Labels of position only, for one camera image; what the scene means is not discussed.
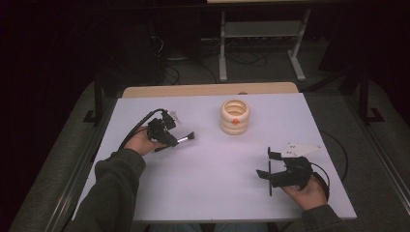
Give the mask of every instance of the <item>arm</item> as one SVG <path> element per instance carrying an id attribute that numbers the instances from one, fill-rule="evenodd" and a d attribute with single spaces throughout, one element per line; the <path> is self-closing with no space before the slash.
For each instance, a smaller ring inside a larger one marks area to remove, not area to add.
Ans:
<path id="1" fill-rule="evenodd" d="M 293 187 L 282 189 L 303 210 L 302 221 L 306 231 L 353 231 L 328 205 L 325 192 L 314 177 L 310 177 L 307 186 L 302 190 Z"/>
<path id="2" fill-rule="evenodd" d="M 71 231 L 130 231 L 139 177 L 145 168 L 142 156 L 161 147 L 137 133 L 123 150 L 97 162 L 96 183 L 78 208 Z"/>

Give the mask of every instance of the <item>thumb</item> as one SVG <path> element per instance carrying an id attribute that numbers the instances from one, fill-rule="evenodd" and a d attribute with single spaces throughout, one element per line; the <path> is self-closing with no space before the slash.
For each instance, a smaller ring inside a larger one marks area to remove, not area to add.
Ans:
<path id="1" fill-rule="evenodd" d="M 298 186 L 287 186 L 287 187 L 281 187 L 281 189 L 288 195 L 294 195 L 299 191 Z"/>

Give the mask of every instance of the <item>wooden table edge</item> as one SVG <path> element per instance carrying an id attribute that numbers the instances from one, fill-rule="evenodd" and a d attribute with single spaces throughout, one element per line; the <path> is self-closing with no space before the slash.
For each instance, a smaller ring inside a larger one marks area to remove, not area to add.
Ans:
<path id="1" fill-rule="evenodd" d="M 174 86 L 129 87 L 123 93 L 123 99 L 181 97 L 181 96 L 216 96 L 238 94 L 295 94 L 299 93 L 293 82 L 204 84 Z"/>

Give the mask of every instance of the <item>white shelf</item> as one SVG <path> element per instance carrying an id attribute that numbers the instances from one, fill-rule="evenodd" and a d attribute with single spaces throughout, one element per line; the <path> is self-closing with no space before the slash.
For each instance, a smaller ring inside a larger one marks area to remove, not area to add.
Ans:
<path id="1" fill-rule="evenodd" d="M 226 22 L 225 37 L 290 37 L 297 36 L 300 20 Z"/>

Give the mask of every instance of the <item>person's right hand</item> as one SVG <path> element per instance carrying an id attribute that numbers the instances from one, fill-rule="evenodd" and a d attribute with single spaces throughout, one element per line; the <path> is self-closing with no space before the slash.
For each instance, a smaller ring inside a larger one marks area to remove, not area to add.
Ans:
<path id="1" fill-rule="evenodd" d="M 304 211 L 328 204 L 325 191 L 313 176 L 310 177 L 307 186 L 302 190 L 300 190 L 300 187 L 282 187 L 282 190 Z"/>

